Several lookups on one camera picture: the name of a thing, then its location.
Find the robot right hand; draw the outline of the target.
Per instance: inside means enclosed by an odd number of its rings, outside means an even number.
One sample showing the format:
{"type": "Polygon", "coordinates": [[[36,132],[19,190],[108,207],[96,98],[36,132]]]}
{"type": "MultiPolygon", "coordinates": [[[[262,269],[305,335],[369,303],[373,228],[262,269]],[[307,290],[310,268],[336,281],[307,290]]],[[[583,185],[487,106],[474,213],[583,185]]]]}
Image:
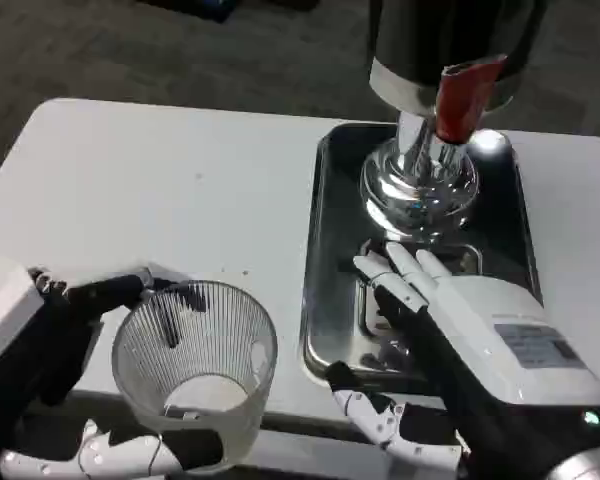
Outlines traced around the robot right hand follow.
{"type": "Polygon", "coordinates": [[[372,444],[445,479],[600,479],[600,379],[526,289],[397,242],[353,263],[442,402],[397,402],[332,363],[332,395],[372,444]]]}

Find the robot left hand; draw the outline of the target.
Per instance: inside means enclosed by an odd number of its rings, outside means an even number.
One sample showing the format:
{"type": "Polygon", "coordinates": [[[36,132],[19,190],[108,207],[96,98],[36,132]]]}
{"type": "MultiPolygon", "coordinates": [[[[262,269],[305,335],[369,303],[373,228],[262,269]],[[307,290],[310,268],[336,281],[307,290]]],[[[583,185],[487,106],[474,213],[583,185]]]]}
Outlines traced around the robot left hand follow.
{"type": "Polygon", "coordinates": [[[136,307],[184,281],[147,265],[71,285],[0,258],[0,479],[142,478],[221,463],[224,448],[216,431],[160,431],[140,422],[103,432],[87,420],[68,460],[26,455],[13,443],[32,402],[57,405],[79,381],[103,314],[136,307]]]}

